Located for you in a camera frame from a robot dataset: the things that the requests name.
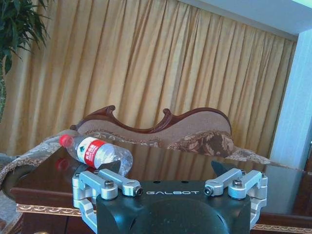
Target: sofa backrest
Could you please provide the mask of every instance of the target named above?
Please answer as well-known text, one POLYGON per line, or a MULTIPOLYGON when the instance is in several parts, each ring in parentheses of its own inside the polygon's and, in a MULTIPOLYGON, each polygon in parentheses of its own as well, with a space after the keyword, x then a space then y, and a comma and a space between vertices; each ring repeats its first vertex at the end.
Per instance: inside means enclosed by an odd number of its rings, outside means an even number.
POLYGON ((213 108, 197 108, 175 116, 164 109, 164 118, 150 129, 132 128, 119 122, 113 115, 115 106, 107 106, 83 118, 79 124, 71 126, 81 134, 91 132, 111 132, 126 139, 159 140, 161 147, 197 132, 219 130, 231 134, 231 125, 224 113, 213 108))

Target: plant stem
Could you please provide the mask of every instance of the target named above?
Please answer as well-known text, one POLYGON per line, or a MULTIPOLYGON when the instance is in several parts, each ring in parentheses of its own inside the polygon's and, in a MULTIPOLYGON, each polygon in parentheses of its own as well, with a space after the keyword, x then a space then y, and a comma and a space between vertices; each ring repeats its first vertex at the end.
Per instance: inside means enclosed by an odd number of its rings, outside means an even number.
POLYGON ((5 83, 3 79, 3 73, 2 73, 2 62, 3 58, 0 58, 0 122, 2 120, 2 115, 4 111, 5 101, 6 101, 6 89, 5 89, 5 83))

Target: table edge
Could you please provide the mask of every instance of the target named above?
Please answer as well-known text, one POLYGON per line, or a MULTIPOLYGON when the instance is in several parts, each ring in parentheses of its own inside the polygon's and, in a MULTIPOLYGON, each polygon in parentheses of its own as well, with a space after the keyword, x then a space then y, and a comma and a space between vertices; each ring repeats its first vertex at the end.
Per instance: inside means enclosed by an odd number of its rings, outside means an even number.
MULTIPOLYGON (((78 217, 81 216, 80 210, 75 209, 75 208, 24 205, 24 204, 18 204, 18 203, 16 204, 16 211, 22 212, 22 213, 37 213, 37 214, 46 214, 46 215, 65 215, 65 216, 78 216, 78 217)), ((267 225, 267 224, 256 224, 252 229, 260 230, 260 231, 270 231, 270 232, 312 234, 312 229, 310 228, 287 227, 287 226, 267 225)))

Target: beige upholstery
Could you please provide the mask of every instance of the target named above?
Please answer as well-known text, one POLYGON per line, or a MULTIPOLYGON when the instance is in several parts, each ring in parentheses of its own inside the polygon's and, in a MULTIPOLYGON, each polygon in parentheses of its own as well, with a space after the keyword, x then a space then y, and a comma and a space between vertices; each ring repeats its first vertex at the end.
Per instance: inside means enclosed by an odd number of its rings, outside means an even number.
POLYGON ((231 134, 231 127, 222 115, 215 112, 194 113, 161 132, 142 134, 124 129, 105 120, 89 120, 83 123, 78 132, 86 134, 94 131, 108 131, 132 140, 159 139, 161 147, 194 133, 208 130, 220 130, 231 134))

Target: potted plant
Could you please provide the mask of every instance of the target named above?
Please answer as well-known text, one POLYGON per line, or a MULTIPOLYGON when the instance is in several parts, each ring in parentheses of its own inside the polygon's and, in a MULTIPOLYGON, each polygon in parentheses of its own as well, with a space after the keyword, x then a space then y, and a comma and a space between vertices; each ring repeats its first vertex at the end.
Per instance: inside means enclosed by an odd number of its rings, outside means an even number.
POLYGON ((45 45, 47 31, 41 18, 45 16, 36 11, 40 6, 45 9, 43 0, 38 5, 32 0, 0 0, 0 122, 6 101, 3 75, 12 67, 12 53, 19 48, 29 51, 32 41, 45 45))

